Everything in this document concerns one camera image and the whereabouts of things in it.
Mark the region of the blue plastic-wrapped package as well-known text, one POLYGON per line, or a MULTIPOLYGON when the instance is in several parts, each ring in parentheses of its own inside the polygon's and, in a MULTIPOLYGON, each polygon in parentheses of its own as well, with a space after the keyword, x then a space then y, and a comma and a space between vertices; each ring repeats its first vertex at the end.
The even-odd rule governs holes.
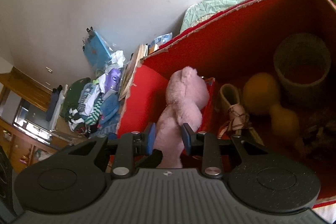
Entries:
POLYGON ((104 70, 112 59, 112 48, 93 27, 87 28, 87 36, 83 39, 83 53, 94 70, 104 70))

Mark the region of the pink plush bunny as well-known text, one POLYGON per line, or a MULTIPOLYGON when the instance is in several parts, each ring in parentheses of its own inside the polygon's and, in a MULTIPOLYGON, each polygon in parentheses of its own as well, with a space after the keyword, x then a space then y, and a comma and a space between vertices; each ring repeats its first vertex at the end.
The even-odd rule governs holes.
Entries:
POLYGON ((196 69, 185 67, 172 74, 166 88, 166 107, 156 125, 154 148, 163 155, 158 168, 182 168, 182 125, 188 123, 193 131, 200 128, 201 110, 209 97, 206 83, 196 69))

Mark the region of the stack of books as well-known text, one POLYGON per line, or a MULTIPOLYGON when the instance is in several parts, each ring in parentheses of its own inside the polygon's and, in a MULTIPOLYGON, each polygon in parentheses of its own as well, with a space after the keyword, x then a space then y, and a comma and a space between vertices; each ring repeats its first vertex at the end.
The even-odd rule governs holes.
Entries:
POLYGON ((126 97, 135 74, 135 69, 139 61, 148 55, 148 50, 149 46, 147 44, 140 44, 132 54, 130 61, 127 63, 127 66, 122 73, 118 99, 119 101, 126 97))

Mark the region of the red cardboard box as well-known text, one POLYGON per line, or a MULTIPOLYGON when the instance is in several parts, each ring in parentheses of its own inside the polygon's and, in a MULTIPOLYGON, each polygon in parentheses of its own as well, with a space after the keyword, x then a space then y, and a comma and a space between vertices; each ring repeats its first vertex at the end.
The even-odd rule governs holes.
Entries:
POLYGON ((166 106, 171 75, 186 66, 209 82, 201 131, 218 134, 228 115, 219 110, 219 87, 241 88, 258 72, 274 73, 273 57, 281 42, 310 33, 335 58, 335 5, 331 0, 248 0, 178 35, 141 60, 126 96, 117 135, 141 131, 156 122, 166 106))

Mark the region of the dark round basket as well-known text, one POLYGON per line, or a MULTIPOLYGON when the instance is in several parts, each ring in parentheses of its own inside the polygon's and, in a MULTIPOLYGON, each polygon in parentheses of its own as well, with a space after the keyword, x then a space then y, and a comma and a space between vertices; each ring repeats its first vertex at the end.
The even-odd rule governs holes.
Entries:
POLYGON ((273 64, 287 90, 309 90, 321 86, 326 79, 331 68, 331 54, 318 36, 299 33, 280 43, 273 64))

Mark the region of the pile of clothes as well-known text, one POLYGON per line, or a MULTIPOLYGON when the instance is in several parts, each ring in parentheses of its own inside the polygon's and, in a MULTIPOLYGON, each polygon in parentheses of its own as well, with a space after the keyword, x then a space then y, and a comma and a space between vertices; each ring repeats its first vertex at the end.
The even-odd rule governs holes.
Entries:
POLYGON ((52 91, 46 118, 51 133, 64 134, 64 138, 88 137, 101 124, 101 107, 109 95, 119 90, 125 56, 117 50, 98 60, 102 65, 93 62, 95 79, 82 78, 52 91))

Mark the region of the brown wooden rattle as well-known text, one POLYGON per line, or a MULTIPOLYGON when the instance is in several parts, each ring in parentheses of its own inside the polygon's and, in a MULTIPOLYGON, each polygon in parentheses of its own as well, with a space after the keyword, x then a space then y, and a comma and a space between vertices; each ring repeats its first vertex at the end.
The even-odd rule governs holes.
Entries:
POLYGON ((253 75, 244 85, 243 102, 250 114, 270 116, 275 135, 287 141, 295 141, 299 137, 297 114, 282 107, 280 88, 272 75, 253 75))

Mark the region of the beige baby shoe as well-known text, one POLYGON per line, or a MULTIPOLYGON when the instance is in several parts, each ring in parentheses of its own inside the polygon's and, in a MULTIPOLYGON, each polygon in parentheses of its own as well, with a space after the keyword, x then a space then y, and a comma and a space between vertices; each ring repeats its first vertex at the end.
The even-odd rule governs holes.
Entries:
POLYGON ((240 92, 237 87, 231 84, 224 84, 219 90, 222 110, 228 115, 228 120, 220 127, 218 139, 234 136, 241 137, 243 130, 246 129, 256 143, 264 145, 264 142, 252 127, 249 121, 249 114, 246 112, 241 101, 240 92))

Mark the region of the wooden cabinet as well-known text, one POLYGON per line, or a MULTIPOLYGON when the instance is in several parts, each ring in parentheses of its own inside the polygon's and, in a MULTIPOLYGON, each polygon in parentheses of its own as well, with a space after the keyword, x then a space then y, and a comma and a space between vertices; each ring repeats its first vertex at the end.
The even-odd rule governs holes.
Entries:
POLYGON ((50 90, 15 67, 1 73, 1 148, 16 173, 86 141, 61 116, 68 90, 50 90))

